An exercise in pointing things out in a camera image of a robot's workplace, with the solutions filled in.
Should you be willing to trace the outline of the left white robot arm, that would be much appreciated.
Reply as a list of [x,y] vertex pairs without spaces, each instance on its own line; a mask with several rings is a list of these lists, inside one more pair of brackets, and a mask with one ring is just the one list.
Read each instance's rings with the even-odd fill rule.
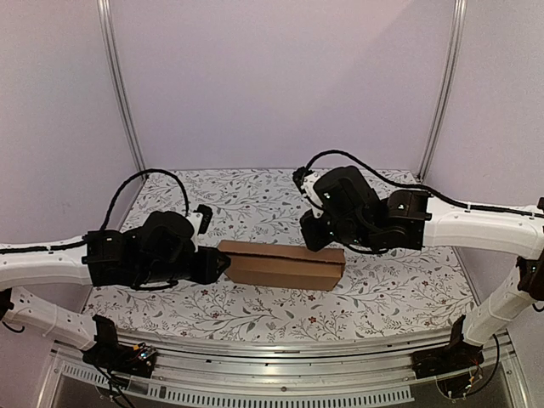
[[35,297],[28,286],[76,284],[124,286],[138,292],[174,288],[180,281],[199,285],[216,282],[230,258],[216,247],[201,246],[210,224],[207,208],[185,217],[153,212],[143,225],[120,232],[89,231],[65,241],[1,251],[1,320],[37,328],[43,336],[68,343],[94,356],[109,369],[126,362],[116,325]]

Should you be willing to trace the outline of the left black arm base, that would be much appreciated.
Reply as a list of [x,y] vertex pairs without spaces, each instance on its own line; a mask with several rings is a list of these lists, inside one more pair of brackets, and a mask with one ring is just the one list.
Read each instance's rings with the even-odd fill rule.
[[105,369],[108,373],[114,371],[151,378],[156,364],[156,348],[146,343],[123,345],[118,341],[116,325],[112,320],[95,315],[92,321],[96,333],[93,335],[94,345],[82,352],[85,363]]

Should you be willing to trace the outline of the brown cardboard box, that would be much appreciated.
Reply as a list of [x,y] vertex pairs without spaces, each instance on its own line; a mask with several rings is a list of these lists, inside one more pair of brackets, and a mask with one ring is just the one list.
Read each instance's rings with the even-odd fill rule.
[[342,249],[311,252],[304,246],[227,241],[218,249],[231,265],[225,274],[237,284],[329,292],[343,278]]

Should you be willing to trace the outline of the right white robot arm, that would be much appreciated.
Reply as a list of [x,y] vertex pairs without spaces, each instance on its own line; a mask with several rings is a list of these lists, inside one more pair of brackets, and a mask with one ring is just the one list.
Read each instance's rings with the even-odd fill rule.
[[448,371],[543,299],[543,211],[536,206],[473,204],[394,181],[394,190],[381,198],[354,166],[324,173],[300,167],[292,179],[310,206],[300,219],[310,251],[332,243],[365,255],[451,247],[513,261],[505,280],[460,319],[459,338],[440,350],[439,363]]

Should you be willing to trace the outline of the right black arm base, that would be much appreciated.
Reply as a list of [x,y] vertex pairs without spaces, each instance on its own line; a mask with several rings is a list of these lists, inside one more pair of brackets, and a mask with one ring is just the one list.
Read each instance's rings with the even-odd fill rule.
[[466,316],[462,315],[451,328],[450,341],[437,348],[419,350],[411,354],[411,369],[416,378],[433,377],[467,369],[484,362],[483,347],[465,342],[462,333]]

